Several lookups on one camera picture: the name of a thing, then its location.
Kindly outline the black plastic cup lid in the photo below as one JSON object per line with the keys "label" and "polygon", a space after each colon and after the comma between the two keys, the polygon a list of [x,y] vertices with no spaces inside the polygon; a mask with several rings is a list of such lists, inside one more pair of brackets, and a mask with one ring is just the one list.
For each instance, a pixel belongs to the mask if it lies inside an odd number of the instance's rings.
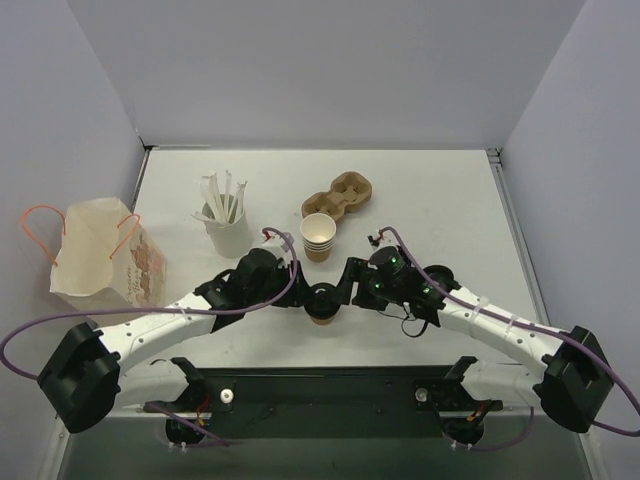
{"label": "black plastic cup lid", "polygon": [[304,310],[309,315],[329,317],[336,315],[341,303],[335,299],[336,288],[328,283],[317,283],[310,287]]}

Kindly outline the stack of black lids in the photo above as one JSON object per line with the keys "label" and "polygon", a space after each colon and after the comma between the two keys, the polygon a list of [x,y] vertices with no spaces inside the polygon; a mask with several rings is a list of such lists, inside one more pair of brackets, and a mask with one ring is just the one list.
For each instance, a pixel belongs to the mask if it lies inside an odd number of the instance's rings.
{"label": "stack of black lids", "polygon": [[447,293],[460,289],[460,284],[456,281],[453,271],[446,266],[431,265],[425,267],[423,272],[429,277],[428,282],[431,285]]}

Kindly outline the single brown paper cup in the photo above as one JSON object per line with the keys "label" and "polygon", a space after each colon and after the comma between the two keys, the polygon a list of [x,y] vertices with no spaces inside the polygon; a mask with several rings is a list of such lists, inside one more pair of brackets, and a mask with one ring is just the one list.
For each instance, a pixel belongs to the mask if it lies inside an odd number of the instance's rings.
{"label": "single brown paper cup", "polygon": [[318,316],[311,315],[310,319],[315,325],[327,326],[327,325],[331,324],[334,321],[335,316],[332,315],[332,316],[329,316],[329,317],[318,317]]}

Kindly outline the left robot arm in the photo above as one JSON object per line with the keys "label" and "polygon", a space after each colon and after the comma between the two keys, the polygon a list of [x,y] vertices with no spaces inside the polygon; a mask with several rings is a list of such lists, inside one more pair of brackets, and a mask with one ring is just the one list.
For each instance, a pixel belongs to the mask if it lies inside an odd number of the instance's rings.
{"label": "left robot arm", "polygon": [[250,312],[298,307],[303,278],[297,258],[286,261],[281,254],[254,248],[235,268],[169,307],[143,308],[138,317],[113,326],[72,327],[37,384],[71,433],[92,428],[120,406],[163,401],[193,410],[203,398],[195,370],[181,360],[160,360],[160,353],[215,333]]}

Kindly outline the printed paper takeout bag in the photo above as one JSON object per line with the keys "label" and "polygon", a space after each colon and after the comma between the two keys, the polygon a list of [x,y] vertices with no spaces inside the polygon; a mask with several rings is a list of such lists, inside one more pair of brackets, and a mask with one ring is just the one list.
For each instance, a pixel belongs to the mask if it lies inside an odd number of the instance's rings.
{"label": "printed paper takeout bag", "polygon": [[[39,208],[62,220],[56,254],[26,224],[28,215]],[[165,255],[141,225],[141,217],[120,199],[75,203],[65,212],[34,205],[23,212],[21,227],[52,263],[50,292],[74,308],[86,312],[165,305]]]}

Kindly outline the brown cardboard cup carrier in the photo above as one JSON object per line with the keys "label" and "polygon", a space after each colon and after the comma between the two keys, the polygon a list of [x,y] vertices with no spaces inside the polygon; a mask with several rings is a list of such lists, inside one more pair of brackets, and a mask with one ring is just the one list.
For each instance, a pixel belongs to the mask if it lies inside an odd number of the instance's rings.
{"label": "brown cardboard cup carrier", "polygon": [[317,192],[301,205],[303,217],[322,213],[339,224],[347,213],[355,213],[370,201],[372,185],[358,172],[348,171],[336,177],[328,191]]}

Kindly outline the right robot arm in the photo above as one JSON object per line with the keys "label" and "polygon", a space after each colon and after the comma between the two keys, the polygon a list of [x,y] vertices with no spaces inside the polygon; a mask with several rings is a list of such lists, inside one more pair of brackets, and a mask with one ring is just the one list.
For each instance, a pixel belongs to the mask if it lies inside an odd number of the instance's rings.
{"label": "right robot arm", "polygon": [[595,335],[576,326],[564,331],[522,319],[491,304],[442,265],[419,268],[396,246],[367,260],[348,258],[336,301],[363,309],[394,304],[429,325],[464,334],[510,358],[479,364],[449,377],[446,401],[464,408],[474,400],[541,407],[560,426],[585,433],[613,386],[609,362]]}

